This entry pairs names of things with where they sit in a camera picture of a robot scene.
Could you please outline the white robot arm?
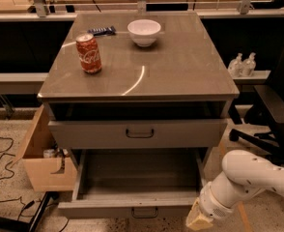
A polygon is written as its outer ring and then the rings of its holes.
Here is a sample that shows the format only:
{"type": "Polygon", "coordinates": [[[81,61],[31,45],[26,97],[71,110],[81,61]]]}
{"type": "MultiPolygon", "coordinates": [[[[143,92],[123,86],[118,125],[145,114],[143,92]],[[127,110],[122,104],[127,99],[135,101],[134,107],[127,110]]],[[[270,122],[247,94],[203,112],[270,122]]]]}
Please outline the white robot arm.
{"type": "Polygon", "coordinates": [[[185,221],[193,231],[209,229],[229,217],[236,205],[269,190],[284,197],[284,167],[244,150],[228,152],[222,171],[203,185],[185,221]]]}

